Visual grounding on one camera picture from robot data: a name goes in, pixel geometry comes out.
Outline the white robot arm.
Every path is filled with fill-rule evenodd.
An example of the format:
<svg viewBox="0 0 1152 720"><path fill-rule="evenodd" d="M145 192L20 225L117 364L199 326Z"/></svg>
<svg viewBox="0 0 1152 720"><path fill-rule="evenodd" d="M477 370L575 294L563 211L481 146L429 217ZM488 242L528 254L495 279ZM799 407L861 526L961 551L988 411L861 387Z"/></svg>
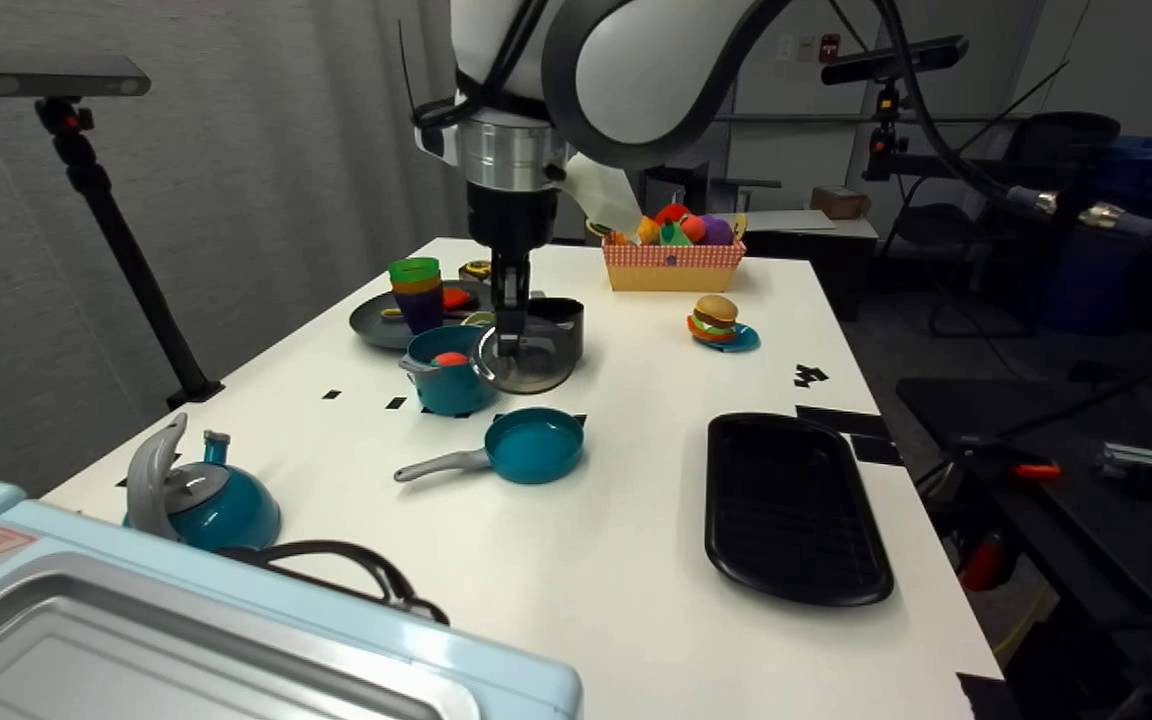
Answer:
<svg viewBox="0 0 1152 720"><path fill-rule="evenodd" d="M787 4L446 0L455 81L412 109L412 134L468 184L505 356L528 333L532 250L550 235L563 156L651 168L691 146Z"/></svg>

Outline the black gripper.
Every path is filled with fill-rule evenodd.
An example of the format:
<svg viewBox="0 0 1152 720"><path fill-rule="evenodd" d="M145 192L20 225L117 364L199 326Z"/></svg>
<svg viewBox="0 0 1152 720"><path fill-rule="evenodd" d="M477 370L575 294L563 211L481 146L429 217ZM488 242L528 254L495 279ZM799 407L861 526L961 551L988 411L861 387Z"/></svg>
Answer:
<svg viewBox="0 0 1152 720"><path fill-rule="evenodd" d="M555 195L550 192L493 192L468 189L468 233L493 250L493 303L521 306L532 279L528 250L550 235ZM495 313L495 356L521 356L528 346L528 303L517 313L508 333L508 313Z"/></svg>

